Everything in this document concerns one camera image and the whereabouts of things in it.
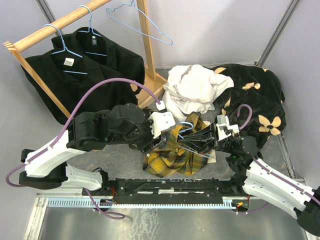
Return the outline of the yellow plaid shirt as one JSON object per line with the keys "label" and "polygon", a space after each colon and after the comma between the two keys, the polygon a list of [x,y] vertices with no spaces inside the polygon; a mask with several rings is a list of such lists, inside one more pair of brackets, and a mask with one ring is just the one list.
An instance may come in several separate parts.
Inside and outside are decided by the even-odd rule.
{"label": "yellow plaid shirt", "polygon": [[[194,127],[182,133],[182,136],[196,133],[209,126],[209,122],[204,121],[198,112],[191,113],[185,122],[193,123]],[[178,132],[188,127],[188,125],[176,125],[175,128],[167,131],[165,142],[145,155],[142,169],[159,178],[165,178],[174,173],[192,176],[207,166],[207,158],[179,147]]]}

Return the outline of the white shirt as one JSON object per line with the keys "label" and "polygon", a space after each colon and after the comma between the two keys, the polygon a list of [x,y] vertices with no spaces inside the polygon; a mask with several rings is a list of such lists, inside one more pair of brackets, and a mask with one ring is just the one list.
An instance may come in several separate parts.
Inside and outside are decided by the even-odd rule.
{"label": "white shirt", "polygon": [[162,100],[179,122],[193,112],[205,114],[215,110],[214,101],[228,88],[234,87],[231,77],[199,64],[177,65],[168,72]]}

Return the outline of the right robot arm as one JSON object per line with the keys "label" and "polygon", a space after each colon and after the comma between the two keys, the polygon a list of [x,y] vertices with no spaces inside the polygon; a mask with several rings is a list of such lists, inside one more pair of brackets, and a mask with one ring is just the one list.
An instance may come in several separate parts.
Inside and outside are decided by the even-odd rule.
{"label": "right robot arm", "polygon": [[180,144],[200,155],[211,150],[229,153],[226,158],[235,173],[229,183],[236,196],[244,192],[282,209],[314,236],[320,235],[320,190],[303,185],[268,166],[252,136],[240,134],[238,125],[212,123],[195,133],[180,135]]}

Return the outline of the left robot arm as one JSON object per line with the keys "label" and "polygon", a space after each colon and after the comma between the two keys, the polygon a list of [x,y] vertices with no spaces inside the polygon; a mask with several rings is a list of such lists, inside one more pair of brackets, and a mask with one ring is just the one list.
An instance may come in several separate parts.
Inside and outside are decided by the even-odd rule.
{"label": "left robot arm", "polygon": [[117,105],[111,110],[82,112],[76,116],[58,141],[38,150],[24,150],[25,168],[19,184],[39,190],[81,187],[106,195],[111,189],[107,172],[77,169],[67,161],[106,145],[135,145],[146,154],[160,143],[168,123],[160,112],[149,117],[133,103]]}

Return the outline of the front black shirt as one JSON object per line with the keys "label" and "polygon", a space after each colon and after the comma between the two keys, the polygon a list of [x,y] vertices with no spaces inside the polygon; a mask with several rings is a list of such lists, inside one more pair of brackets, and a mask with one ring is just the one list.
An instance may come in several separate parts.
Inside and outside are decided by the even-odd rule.
{"label": "front black shirt", "polygon": [[[103,80],[123,77],[118,71],[85,55],[79,57],[67,51],[54,53],[50,50],[25,60],[69,112],[74,110],[83,95],[94,85]],[[115,81],[95,89],[77,113],[112,110],[116,105],[127,103],[138,103],[131,85]]]}

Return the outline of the black shirt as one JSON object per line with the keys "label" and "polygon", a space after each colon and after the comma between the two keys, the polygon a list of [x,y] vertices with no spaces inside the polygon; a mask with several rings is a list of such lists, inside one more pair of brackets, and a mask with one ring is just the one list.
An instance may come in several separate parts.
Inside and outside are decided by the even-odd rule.
{"label": "black shirt", "polygon": [[[118,71],[85,55],[79,57],[67,51],[54,53],[50,50],[25,60],[69,112],[74,110],[83,95],[94,85],[103,80],[123,77]],[[112,110],[116,105],[127,103],[138,103],[131,85],[115,81],[95,89],[77,113]]]}
{"label": "black shirt", "polygon": [[[145,83],[145,65],[140,55],[120,46],[95,29],[94,32],[100,34],[102,39],[97,37],[97,45],[92,45],[94,42],[91,33],[78,32],[80,30],[87,31],[88,28],[81,27],[73,33],[64,34],[63,39],[69,50],[82,55],[83,58],[68,52],[51,55],[52,52],[63,50],[60,37],[51,40],[53,50],[49,56],[60,71],[60,80],[76,85],[82,92],[111,78],[125,78],[142,85]],[[106,54],[107,57],[87,54],[85,50]],[[64,70],[84,72],[87,75],[68,73]]]}

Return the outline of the rear black shirt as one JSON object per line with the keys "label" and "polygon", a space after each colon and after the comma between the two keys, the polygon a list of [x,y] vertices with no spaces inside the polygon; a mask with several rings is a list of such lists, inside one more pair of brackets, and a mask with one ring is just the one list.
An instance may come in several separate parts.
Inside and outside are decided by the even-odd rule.
{"label": "rear black shirt", "polygon": [[[125,78],[142,85],[145,83],[145,65],[140,55],[120,46],[95,29],[94,32],[100,34],[102,39],[97,37],[97,45],[92,45],[94,42],[91,33],[78,32],[80,30],[87,31],[88,28],[81,27],[73,33],[64,34],[63,39],[69,50],[82,55],[83,58],[68,52],[51,55],[52,52],[63,50],[60,37],[51,40],[53,50],[49,56],[60,71],[60,80],[76,85],[82,92],[111,78]],[[106,54],[107,57],[87,54],[85,50]],[[64,70],[84,72],[87,75],[68,73]]]}

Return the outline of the blue hanger front shirt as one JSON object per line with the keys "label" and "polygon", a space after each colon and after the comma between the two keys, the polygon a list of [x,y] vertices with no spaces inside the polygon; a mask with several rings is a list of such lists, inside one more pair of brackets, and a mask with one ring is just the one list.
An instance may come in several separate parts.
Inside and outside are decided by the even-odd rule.
{"label": "blue hanger front shirt", "polygon": [[[44,25],[44,27],[52,27],[54,29],[56,29],[56,31],[58,32],[58,35],[60,36],[60,39],[61,39],[61,43],[62,43],[62,50],[59,50],[59,51],[55,51],[55,52],[52,52],[51,55],[55,55],[55,54],[60,54],[60,53],[63,53],[63,52],[68,52],[78,58],[83,58],[82,55],[78,54],[78,53],[75,53],[71,50],[68,49],[68,47],[66,46],[65,44],[65,41],[64,41],[64,38],[63,38],[63,34],[61,32],[61,30],[54,26],[53,24],[50,24],[50,23],[47,23]],[[71,73],[71,74],[80,74],[80,75],[87,75],[88,73],[87,72],[79,72],[79,71],[70,71],[70,70],[63,70],[64,72],[66,73]]]}

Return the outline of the blue hanger shirt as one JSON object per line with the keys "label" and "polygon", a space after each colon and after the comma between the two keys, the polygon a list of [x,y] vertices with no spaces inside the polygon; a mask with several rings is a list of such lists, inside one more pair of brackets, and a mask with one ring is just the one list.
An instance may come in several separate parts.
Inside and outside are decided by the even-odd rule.
{"label": "blue hanger shirt", "polygon": [[[79,33],[85,33],[85,34],[89,34],[91,33],[91,40],[93,41],[93,46],[97,46],[97,42],[98,42],[98,38],[102,39],[102,36],[98,33],[96,33],[94,31],[94,28],[92,26],[92,18],[93,18],[93,13],[91,11],[91,9],[89,7],[87,7],[86,5],[79,5],[78,8],[86,8],[88,10],[88,12],[90,13],[90,19],[89,19],[89,26],[88,26],[88,30],[79,30]],[[96,55],[96,56],[102,56],[102,57],[107,57],[106,54],[104,53],[97,53],[97,52],[93,52],[93,51],[87,51],[85,50],[86,54],[90,54],[90,55]]]}
{"label": "blue hanger shirt", "polygon": [[[63,52],[68,52],[78,58],[83,58],[82,55],[78,54],[78,53],[75,53],[71,50],[68,49],[68,47],[66,46],[65,44],[65,41],[64,41],[64,38],[63,38],[63,34],[61,32],[61,30],[54,26],[53,24],[50,24],[50,23],[47,23],[44,25],[44,27],[52,27],[54,29],[56,29],[56,31],[58,32],[58,35],[60,36],[60,39],[61,39],[61,43],[62,43],[62,50],[59,50],[59,51],[55,51],[55,52],[52,52],[51,55],[55,55],[55,54],[60,54],[60,53],[63,53]],[[87,72],[79,72],[79,71],[70,71],[70,70],[63,70],[64,72],[66,73],[71,73],[71,74],[80,74],[80,75],[87,75],[88,73]]]}

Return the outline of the blue hanger rear shirt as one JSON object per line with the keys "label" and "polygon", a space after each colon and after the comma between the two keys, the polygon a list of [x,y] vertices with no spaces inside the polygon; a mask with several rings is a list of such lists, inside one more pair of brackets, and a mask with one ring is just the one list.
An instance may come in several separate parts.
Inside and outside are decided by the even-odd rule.
{"label": "blue hanger rear shirt", "polygon": [[[98,33],[96,33],[94,31],[94,28],[92,26],[92,18],[93,18],[93,13],[91,11],[91,9],[89,7],[87,7],[86,5],[79,5],[78,8],[86,8],[88,10],[88,12],[90,13],[90,19],[89,19],[89,26],[88,26],[88,30],[79,30],[79,33],[85,33],[85,34],[89,34],[91,33],[91,40],[93,41],[93,46],[97,46],[97,42],[98,42],[98,38],[102,39],[102,36]],[[87,51],[85,50],[86,54],[90,54],[90,55],[96,55],[96,56],[102,56],[102,57],[107,57],[106,54],[104,53],[97,53],[97,52],[93,52],[93,51]]]}

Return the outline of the cream folded cloth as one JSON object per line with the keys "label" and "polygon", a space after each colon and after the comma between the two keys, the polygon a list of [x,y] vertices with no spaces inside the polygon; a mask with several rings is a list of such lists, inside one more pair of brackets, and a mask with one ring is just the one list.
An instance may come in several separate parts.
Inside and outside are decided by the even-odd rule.
{"label": "cream folded cloth", "polygon": [[209,158],[207,159],[207,163],[208,164],[213,164],[217,162],[217,158],[216,158],[216,151],[215,150],[211,150],[208,154]]}

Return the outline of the wooden clothes rack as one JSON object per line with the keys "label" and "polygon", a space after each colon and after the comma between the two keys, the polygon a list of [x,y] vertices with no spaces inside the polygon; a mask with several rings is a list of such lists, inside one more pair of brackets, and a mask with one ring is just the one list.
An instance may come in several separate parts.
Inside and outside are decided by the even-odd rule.
{"label": "wooden clothes rack", "polygon": [[[68,25],[74,23],[80,18],[88,15],[90,11],[94,11],[103,5],[107,4],[107,0],[92,0],[85,4],[88,9],[84,7],[80,7],[67,15],[59,18],[58,20],[52,22],[51,24],[54,27],[57,27],[58,30],[62,30]],[[58,32],[57,29],[51,26],[44,26],[36,32],[26,36],[25,38],[11,43],[10,41],[4,42],[4,46],[6,49],[16,58],[16,60],[22,65],[22,67],[31,75],[31,77],[35,80],[35,82],[44,90],[46,95],[54,102],[54,104],[59,108],[59,110],[66,116],[69,117],[71,114],[69,111],[63,106],[63,104],[58,100],[58,98],[53,94],[53,92],[49,89],[49,87],[44,83],[41,77],[34,71],[34,69],[30,66],[30,64],[25,60],[25,58],[21,55],[22,52],[31,48],[32,46],[38,44],[44,39],[50,37],[51,35]],[[145,69],[145,82],[144,86],[147,87],[156,97],[159,97],[163,92],[163,86],[167,82],[167,79],[162,75],[156,72],[154,55],[153,55],[153,47],[150,37],[143,36],[143,45],[146,56],[147,65],[144,67]]]}

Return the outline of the black floral blanket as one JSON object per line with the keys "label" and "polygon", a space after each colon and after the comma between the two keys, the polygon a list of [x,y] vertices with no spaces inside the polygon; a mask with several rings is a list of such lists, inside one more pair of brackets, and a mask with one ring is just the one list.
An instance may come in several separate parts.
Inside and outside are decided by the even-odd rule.
{"label": "black floral blanket", "polygon": [[231,77],[234,87],[226,89],[215,101],[230,124],[244,126],[242,136],[254,137],[262,149],[271,136],[281,134],[286,125],[283,108],[285,96],[278,77],[258,66],[227,63],[212,68],[225,68],[221,74]]}

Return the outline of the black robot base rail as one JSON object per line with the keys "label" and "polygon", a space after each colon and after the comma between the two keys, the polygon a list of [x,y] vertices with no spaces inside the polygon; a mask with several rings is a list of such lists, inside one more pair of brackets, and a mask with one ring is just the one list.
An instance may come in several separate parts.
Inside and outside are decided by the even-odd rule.
{"label": "black robot base rail", "polygon": [[219,204],[223,197],[246,199],[248,196],[234,180],[215,178],[116,178],[90,194],[93,197],[114,197],[118,204]]}

